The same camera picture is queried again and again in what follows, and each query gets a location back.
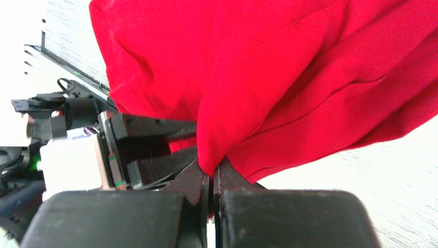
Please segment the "red skirt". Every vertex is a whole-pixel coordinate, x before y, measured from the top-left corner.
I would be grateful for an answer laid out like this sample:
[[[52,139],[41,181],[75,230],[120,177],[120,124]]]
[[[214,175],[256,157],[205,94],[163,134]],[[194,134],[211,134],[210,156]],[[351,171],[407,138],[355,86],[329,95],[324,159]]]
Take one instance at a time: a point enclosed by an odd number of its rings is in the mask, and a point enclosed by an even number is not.
[[[437,1],[91,1],[122,113],[197,122],[248,181],[437,115]]]

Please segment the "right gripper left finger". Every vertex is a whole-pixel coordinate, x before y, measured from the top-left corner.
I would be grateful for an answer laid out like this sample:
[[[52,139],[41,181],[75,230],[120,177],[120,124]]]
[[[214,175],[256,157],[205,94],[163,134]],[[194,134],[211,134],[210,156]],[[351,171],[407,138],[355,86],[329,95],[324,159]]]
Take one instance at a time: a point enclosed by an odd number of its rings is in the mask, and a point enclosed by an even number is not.
[[[47,199],[21,247],[206,247],[208,177],[194,159],[160,191],[64,191]]]

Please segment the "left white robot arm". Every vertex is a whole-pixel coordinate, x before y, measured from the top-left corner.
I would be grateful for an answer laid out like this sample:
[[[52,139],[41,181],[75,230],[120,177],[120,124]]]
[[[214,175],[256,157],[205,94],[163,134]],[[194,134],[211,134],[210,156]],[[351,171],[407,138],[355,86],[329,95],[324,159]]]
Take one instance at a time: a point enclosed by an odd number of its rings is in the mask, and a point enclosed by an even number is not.
[[[39,145],[96,125],[102,188],[57,193],[42,202],[18,236],[21,247],[206,247],[209,178],[195,146],[196,123],[115,113],[75,81],[60,92],[12,100],[33,122]]]

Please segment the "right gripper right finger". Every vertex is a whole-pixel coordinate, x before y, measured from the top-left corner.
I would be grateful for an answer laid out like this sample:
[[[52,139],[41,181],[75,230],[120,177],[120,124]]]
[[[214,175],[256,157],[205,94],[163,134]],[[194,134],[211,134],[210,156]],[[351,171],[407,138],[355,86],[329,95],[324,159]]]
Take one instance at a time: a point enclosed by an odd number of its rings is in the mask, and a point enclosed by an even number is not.
[[[213,184],[217,247],[380,247],[362,202],[345,191],[269,190],[224,159]]]

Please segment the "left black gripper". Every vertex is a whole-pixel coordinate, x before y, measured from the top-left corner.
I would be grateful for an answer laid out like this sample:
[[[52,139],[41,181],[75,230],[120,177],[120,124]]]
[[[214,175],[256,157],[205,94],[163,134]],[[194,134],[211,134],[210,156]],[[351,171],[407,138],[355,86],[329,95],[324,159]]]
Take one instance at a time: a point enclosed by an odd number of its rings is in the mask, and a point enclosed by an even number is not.
[[[106,111],[98,114],[95,152],[102,190],[128,190],[120,158],[117,140],[125,138],[161,137],[179,141],[196,136],[197,125],[193,121],[156,119],[130,114],[117,114],[111,119]],[[166,156],[140,159],[127,165],[132,189],[153,189],[166,185],[184,172],[196,159],[196,146]]]

